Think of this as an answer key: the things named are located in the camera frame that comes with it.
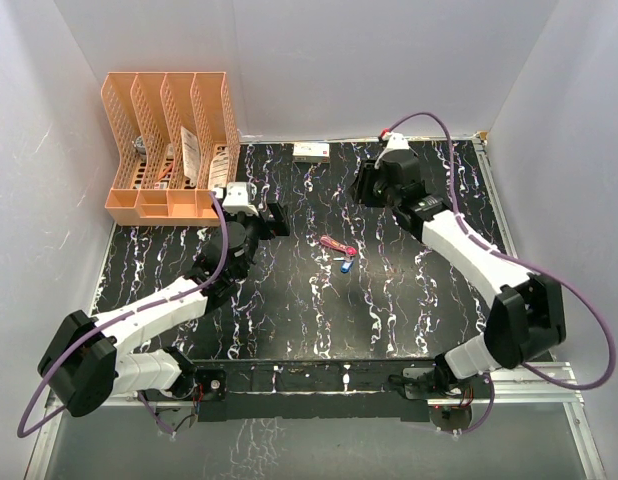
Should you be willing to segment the red strap keychain with ring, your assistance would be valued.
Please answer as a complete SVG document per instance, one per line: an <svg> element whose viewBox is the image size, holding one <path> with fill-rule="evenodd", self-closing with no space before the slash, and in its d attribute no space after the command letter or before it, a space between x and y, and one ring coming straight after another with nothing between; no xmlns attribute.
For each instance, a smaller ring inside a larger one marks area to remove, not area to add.
<svg viewBox="0 0 618 480"><path fill-rule="evenodd" d="M319 242L324 247L340 252L346 257L355 257L358 254L358 251L355 247L339 242L328 235L321 236Z"/></svg>

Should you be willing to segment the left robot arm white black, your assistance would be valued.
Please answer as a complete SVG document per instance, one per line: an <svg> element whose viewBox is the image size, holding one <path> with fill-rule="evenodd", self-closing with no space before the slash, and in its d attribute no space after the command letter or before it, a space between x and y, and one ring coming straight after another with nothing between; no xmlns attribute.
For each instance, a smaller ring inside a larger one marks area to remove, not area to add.
<svg viewBox="0 0 618 480"><path fill-rule="evenodd" d="M114 395L157 390L173 399L192 396L196 368L183 353L175 347L141 353L139 347L221 308L248 277L259 244L289 233L288 210L276 202L250 214L226 213L192 267L168 286L114 311L69 314L39 374L74 417Z"/></svg>

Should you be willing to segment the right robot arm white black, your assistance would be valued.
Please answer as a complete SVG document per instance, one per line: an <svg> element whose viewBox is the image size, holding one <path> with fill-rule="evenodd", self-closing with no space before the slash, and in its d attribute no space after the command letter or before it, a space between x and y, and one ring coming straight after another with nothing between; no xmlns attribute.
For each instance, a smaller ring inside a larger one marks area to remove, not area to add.
<svg viewBox="0 0 618 480"><path fill-rule="evenodd" d="M433 370L418 377L429 391L458 396L471 377L513 369L565 340L560 284L501 258L492 246L476 245L476 232L458 225L449 202L427 191L410 149L362 162L350 195L366 207L390 209L401 228L457 269L489 306L484 331L437 355Z"/></svg>

